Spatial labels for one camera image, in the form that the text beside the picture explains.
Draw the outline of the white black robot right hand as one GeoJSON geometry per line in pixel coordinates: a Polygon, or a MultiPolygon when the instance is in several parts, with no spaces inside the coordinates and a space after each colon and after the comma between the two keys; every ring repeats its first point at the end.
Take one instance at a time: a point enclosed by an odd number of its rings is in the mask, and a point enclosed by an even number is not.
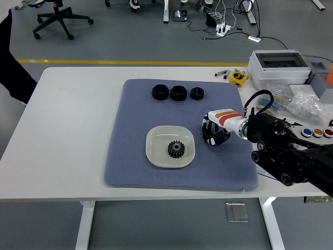
{"type": "Polygon", "coordinates": [[[208,112],[202,120],[202,137],[209,145],[217,146],[230,138],[235,132],[241,139],[247,139],[248,119],[232,109],[208,112]]]}

